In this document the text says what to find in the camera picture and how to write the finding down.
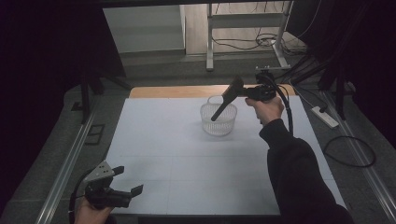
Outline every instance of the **black sleeve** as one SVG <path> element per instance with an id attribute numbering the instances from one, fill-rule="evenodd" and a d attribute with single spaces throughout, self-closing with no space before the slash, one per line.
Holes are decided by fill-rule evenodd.
<path id="1" fill-rule="evenodd" d="M 284 223 L 353 223 L 324 183 L 311 146 L 289 134 L 282 119 L 265 125 L 260 137 L 270 147 L 268 172 Z"/>

